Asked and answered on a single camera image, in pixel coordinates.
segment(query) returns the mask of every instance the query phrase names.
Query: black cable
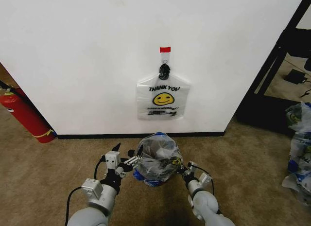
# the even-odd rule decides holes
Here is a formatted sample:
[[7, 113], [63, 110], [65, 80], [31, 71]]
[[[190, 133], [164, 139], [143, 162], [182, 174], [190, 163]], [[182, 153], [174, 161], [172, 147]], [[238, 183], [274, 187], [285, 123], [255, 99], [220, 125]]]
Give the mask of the black cable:
[[97, 170], [98, 170], [98, 167], [99, 167], [99, 165], [100, 165], [101, 162], [102, 162], [102, 159], [100, 159], [100, 160], [98, 161], [98, 163], [96, 164], [96, 166], [95, 166], [95, 170], [94, 170], [94, 179], [95, 179], [95, 180], [97, 180]]
[[[195, 167], [195, 168], [197, 168], [197, 169], [200, 169], [201, 171], [203, 171], [203, 172], [205, 172], [206, 174], [208, 174], [208, 175], [209, 175], [208, 171], [206, 171], [206, 170], [204, 170], [204, 169], [202, 169], [202, 168], [200, 168], [200, 167], [198, 167], [198, 166], [192, 165], [192, 164], [191, 164], [191, 166], [193, 166], [193, 167]], [[213, 195], [215, 196], [215, 190], [214, 190], [214, 181], [213, 181], [213, 178], [211, 179], [211, 183], [212, 183], [212, 193], [213, 193]]]
[[75, 191], [79, 190], [79, 189], [81, 189], [81, 186], [79, 186], [79, 187], [73, 189], [73, 190], [70, 192], [70, 194], [68, 195], [67, 206], [66, 206], [66, 220], [65, 220], [65, 226], [67, 226], [67, 224], [68, 224], [68, 219], [69, 219], [69, 204], [70, 204], [70, 198], [71, 198], [72, 194], [73, 194]]
[[299, 97], [301, 98], [301, 97], [304, 97], [304, 96], [309, 95], [309, 94], [310, 94], [309, 91], [311, 91], [311, 89], [305, 91], [305, 93], [303, 93], [303, 95], [301, 95], [301, 96], [299, 96]]

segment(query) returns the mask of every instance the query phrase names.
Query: red tape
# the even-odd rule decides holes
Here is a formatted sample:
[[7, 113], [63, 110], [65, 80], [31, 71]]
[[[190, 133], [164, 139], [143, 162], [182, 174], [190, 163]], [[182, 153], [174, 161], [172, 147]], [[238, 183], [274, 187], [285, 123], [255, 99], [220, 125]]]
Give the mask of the red tape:
[[171, 48], [170, 47], [160, 47], [160, 53], [161, 52], [171, 52]]

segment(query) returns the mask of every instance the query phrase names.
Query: clear plastic bag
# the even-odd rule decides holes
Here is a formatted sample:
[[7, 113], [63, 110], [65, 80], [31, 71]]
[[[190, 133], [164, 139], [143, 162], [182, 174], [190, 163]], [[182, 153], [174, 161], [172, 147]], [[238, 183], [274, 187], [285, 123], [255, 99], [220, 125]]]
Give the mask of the clear plastic bag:
[[190, 85], [170, 74], [159, 75], [137, 83], [138, 119], [173, 120], [184, 115]]
[[311, 206], [311, 104], [294, 105], [286, 109], [289, 128], [296, 131], [291, 141], [288, 171], [282, 186], [297, 191], [297, 198]]
[[173, 139], [161, 132], [141, 140], [138, 148], [141, 145], [142, 163], [134, 170], [134, 177], [144, 180], [147, 185], [159, 186], [167, 181], [181, 164], [179, 148]]

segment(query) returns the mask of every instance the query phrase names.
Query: black baseboard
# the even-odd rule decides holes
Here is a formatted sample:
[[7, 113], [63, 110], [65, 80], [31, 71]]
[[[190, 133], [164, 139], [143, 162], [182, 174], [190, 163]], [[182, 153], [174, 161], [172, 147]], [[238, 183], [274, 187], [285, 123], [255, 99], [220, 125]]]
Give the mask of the black baseboard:
[[[192, 132], [192, 133], [168, 133], [170, 137], [209, 137], [223, 136], [225, 132]], [[57, 135], [59, 139], [122, 139], [144, 138], [151, 134], [95, 134], [95, 135]]]

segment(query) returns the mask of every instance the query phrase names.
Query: trash bag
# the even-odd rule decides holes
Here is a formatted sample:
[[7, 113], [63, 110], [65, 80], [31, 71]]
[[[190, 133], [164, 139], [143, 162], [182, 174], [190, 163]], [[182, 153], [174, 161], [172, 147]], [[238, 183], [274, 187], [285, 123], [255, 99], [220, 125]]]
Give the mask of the trash bag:
[[142, 162], [135, 168], [133, 176], [149, 186], [160, 186], [182, 163], [179, 148], [173, 139], [161, 132], [141, 140], [136, 153], [141, 145]]
[[297, 198], [311, 206], [311, 104], [303, 103], [286, 109], [289, 128], [296, 133], [291, 141], [288, 171], [282, 186], [297, 191]]

